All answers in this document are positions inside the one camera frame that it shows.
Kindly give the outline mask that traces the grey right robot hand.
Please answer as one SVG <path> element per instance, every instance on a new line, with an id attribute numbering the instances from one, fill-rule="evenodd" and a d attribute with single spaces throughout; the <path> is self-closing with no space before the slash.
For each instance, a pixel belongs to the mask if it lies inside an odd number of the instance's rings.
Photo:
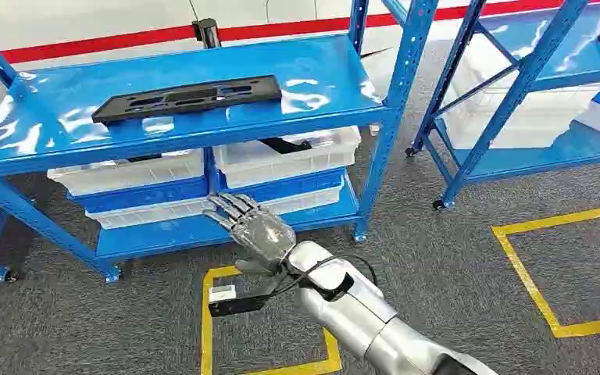
<path id="1" fill-rule="evenodd" d="M 208 196 L 215 209 L 203 213 L 223 227 L 230 237 L 247 250 L 248 259 L 239 259 L 235 267 L 242 273 L 272 277 L 296 246 L 295 231 L 277 214 L 248 195 L 217 193 Z"/>

